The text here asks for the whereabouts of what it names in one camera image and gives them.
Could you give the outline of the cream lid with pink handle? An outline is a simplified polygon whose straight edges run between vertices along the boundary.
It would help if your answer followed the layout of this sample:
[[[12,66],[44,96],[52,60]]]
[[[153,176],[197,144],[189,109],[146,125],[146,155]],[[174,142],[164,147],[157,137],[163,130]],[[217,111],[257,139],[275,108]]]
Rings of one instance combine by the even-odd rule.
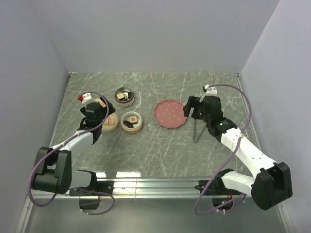
[[[102,131],[111,132],[117,129],[118,125],[119,125],[119,118],[115,113],[112,113],[111,115],[108,116],[108,118],[103,123]]]

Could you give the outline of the tan sushi piece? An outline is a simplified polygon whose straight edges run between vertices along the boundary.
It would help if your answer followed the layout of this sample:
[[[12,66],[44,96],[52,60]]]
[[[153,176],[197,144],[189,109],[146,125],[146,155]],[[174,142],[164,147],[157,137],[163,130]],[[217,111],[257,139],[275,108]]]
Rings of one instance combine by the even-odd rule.
[[[123,101],[125,99],[125,95],[121,92],[121,93],[118,93],[116,95],[116,98],[119,100],[119,101]]]

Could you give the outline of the steel lunch box bowl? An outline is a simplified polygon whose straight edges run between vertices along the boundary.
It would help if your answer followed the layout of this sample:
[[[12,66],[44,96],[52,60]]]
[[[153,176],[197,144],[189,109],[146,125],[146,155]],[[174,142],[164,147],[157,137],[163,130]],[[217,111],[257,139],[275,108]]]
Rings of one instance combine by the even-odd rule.
[[[129,100],[123,100],[123,101],[119,101],[117,98],[116,98],[116,95],[118,93],[123,93],[123,92],[128,92],[129,93],[129,96],[131,97]],[[135,99],[135,96],[134,96],[134,92],[132,91],[132,89],[130,89],[129,87],[121,87],[119,89],[116,90],[115,94],[114,94],[114,98],[115,98],[115,101],[117,102],[117,104],[121,107],[128,107],[130,105],[132,105],[134,103],[134,99]]]

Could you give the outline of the metal tongs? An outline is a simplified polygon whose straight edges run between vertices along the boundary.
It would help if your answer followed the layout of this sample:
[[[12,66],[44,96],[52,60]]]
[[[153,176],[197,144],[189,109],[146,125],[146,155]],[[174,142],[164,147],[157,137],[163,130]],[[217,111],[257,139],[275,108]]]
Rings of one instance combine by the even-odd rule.
[[[198,134],[197,133],[197,126],[198,126],[198,120],[194,120],[194,127],[193,127],[193,137],[192,137],[192,141],[193,143],[196,143],[200,137],[202,136],[203,132],[205,131],[206,129],[206,126],[203,126],[202,130],[200,131],[200,133]]]

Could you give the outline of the dark brown food piece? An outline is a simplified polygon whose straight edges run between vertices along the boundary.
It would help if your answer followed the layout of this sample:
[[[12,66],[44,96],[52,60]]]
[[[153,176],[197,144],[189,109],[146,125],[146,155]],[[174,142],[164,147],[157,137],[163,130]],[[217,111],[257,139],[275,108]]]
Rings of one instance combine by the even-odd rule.
[[[124,126],[126,126],[127,128],[134,128],[133,123],[131,123],[128,120],[124,120],[123,121]]]

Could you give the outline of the orange topped sushi piece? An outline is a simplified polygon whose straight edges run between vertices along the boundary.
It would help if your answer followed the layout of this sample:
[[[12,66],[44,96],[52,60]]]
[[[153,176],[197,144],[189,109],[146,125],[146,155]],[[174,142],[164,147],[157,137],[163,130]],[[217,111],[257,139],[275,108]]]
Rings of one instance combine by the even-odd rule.
[[[136,124],[138,122],[138,119],[136,116],[131,116],[131,117],[129,117],[129,122],[131,124]]]

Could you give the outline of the pink lunch box tier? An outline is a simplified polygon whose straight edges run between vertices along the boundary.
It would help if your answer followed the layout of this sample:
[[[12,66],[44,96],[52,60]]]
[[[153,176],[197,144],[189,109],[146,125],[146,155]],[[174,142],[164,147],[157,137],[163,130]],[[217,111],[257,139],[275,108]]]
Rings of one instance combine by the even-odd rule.
[[[126,133],[134,134],[141,130],[143,120],[139,113],[132,111],[122,116],[120,124]]]

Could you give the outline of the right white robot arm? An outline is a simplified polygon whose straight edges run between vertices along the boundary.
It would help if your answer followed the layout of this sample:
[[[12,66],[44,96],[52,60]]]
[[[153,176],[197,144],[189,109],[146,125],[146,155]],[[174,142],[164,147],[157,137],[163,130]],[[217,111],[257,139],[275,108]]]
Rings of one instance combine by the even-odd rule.
[[[225,195],[232,190],[234,194],[250,195],[262,210],[292,197],[288,165],[269,158],[243,135],[232,120],[224,117],[219,97],[200,99],[189,96],[183,110],[184,116],[202,120],[210,135],[230,149],[251,172],[251,176],[245,176],[229,168],[221,169],[215,178],[197,186],[202,194]]]

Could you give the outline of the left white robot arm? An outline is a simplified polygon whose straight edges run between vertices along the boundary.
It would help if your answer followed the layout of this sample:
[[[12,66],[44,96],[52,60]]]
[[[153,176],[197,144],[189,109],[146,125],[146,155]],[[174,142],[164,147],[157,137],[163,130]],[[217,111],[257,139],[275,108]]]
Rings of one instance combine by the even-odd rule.
[[[102,125],[115,112],[104,97],[91,101],[80,109],[85,116],[73,136],[54,147],[41,147],[36,154],[29,179],[31,190],[65,194],[72,183],[72,160],[88,146],[97,142]]]

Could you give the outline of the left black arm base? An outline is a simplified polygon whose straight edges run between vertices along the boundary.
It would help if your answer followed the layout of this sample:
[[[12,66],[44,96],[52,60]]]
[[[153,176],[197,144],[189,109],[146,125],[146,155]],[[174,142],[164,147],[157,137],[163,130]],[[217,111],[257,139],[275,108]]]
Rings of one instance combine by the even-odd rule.
[[[98,215],[108,212],[114,206],[113,188],[113,181],[93,181],[88,187],[71,189],[69,196],[79,198],[82,212]]]

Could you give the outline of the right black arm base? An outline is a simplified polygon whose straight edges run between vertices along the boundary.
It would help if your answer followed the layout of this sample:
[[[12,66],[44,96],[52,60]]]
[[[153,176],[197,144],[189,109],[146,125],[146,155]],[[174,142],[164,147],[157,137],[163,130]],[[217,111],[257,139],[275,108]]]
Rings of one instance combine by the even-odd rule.
[[[230,168],[227,168],[221,172],[219,172],[216,176],[216,178],[212,181],[211,185],[208,187],[207,191],[205,192],[204,196],[227,196],[224,199],[212,199],[212,203],[214,207],[223,204],[231,199],[233,199],[233,195],[240,195],[241,193],[232,189],[225,188],[224,183],[222,182],[221,177],[227,174],[228,172],[233,171]],[[199,190],[200,193],[202,193],[203,189],[205,188],[206,184],[209,180],[199,180],[198,185],[194,188],[196,190]],[[220,210],[230,210],[233,208],[233,202],[223,206],[220,208]]]

